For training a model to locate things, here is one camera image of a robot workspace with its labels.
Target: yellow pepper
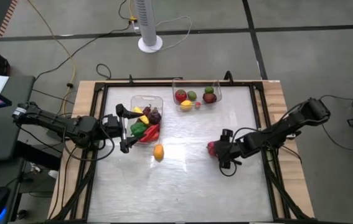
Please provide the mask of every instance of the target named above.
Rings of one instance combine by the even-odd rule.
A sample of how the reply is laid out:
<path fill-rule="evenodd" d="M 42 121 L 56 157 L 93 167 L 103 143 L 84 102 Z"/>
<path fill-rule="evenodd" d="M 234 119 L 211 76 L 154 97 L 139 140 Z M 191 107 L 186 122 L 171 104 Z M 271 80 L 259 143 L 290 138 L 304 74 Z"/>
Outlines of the yellow pepper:
<path fill-rule="evenodd" d="M 137 106 L 135 108 L 133 108 L 133 112 L 135 113 L 143 113 L 143 111 L 141 111 L 141 109 Z M 149 119 L 146 117 L 146 115 L 143 115 L 141 117 L 139 117 L 139 119 L 144 123 L 144 124 L 149 124 Z"/>

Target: green lime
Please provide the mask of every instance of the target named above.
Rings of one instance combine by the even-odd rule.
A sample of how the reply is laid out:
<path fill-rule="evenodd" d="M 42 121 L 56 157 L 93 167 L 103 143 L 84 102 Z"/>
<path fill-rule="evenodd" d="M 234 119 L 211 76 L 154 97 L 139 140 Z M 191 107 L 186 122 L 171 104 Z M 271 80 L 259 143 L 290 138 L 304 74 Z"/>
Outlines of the green lime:
<path fill-rule="evenodd" d="M 207 86 L 205 88 L 205 93 L 214 93 L 214 88 L 212 86 Z"/>
<path fill-rule="evenodd" d="M 188 91 L 187 96 L 189 97 L 190 100 L 195 100 L 197 99 L 197 94 L 194 93 L 194 91 Z"/>

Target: red fruit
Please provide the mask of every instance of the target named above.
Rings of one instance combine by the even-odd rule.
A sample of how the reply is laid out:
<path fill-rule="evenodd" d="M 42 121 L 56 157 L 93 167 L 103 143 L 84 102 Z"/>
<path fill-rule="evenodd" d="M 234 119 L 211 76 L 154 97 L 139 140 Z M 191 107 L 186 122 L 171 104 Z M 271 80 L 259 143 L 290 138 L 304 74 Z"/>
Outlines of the red fruit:
<path fill-rule="evenodd" d="M 200 102 L 196 102 L 195 103 L 195 108 L 198 110 L 198 109 L 200 109 L 200 107 L 201 107 L 201 103 Z"/>
<path fill-rule="evenodd" d="M 175 93 L 175 99 L 182 103 L 187 99 L 187 93 L 184 90 L 177 90 Z"/>
<path fill-rule="evenodd" d="M 209 142 L 207 145 L 208 153 L 211 156 L 217 156 L 214 146 L 215 146 L 214 142 Z"/>
<path fill-rule="evenodd" d="M 217 100 L 216 95 L 213 93 L 204 93 L 204 95 L 202 95 L 202 99 L 206 103 L 215 103 Z"/>

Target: yellow cable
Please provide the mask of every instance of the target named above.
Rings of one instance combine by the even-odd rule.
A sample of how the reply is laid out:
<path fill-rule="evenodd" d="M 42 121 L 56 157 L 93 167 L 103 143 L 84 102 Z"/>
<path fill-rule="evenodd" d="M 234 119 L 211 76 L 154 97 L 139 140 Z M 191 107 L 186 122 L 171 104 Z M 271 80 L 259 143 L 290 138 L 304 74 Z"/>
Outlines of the yellow cable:
<path fill-rule="evenodd" d="M 72 78 L 70 80 L 70 83 L 73 84 L 74 80 L 75 80 L 75 68 L 76 68 L 74 59 L 72 58 L 70 52 L 68 52 L 68 50 L 64 47 L 64 45 L 59 40 L 57 40 L 56 36 L 54 36 L 52 29 L 50 28 L 50 26 L 48 25 L 48 23 L 46 22 L 46 20 L 42 16 L 42 14 L 38 11 L 38 9 L 33 5 L 33 3 L 30 0 L 27 0 L 27 1 L 34 8 L 34 10 L 38 13 L 38 15 L 43 20 L 43 22 L 46 24 L 47 28 L 49 29 L 50 33 L 52 34 L 53 39 L 56 40 L 56 42 L 59 43 L 60 46 L 62 46 L 62 48 L 64 49 L 64 51 L 67 53 L 68 58 L 70 59 L 70 61 L 72 63 Z M 62 110 L 63 110 L 64 116 L 65 116 L 65 105 L 67 104 L 67 102 L 65 100 L 68 98 L 69 92 L 70 92 L 70 87 L 67 87 L 67 92 L 65 93 L 66 96 L 64 97 L 64 100 L 62 102 Z"/>
<path fill-rule="evenodd" d="M 129 17 L 129 18 L 134 17 L 134 16 L 133 16 L 133 14 L 132 14 L 131 5 L 132 5 L 132 1 L 131 1 L 131 0 L 129 0 L 129 15 L 130 15 L 130 17 Z"/>

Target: green pepper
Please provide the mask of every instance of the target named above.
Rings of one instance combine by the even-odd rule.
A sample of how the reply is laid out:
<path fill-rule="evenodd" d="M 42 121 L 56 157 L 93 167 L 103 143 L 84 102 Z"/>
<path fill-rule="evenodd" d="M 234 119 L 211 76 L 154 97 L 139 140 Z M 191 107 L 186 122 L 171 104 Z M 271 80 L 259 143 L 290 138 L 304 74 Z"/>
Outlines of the green pepper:
<path fill-rule="evenodd" d="M 143 122 L 138 122 L 138 123 L 135 123 L 134 125 L 131 126 L 132 134 L 135 137 L 142 136 L 144 134 L 144 132 L 146 131 L 146 129 L 147 129 L 147 127 Z"/>

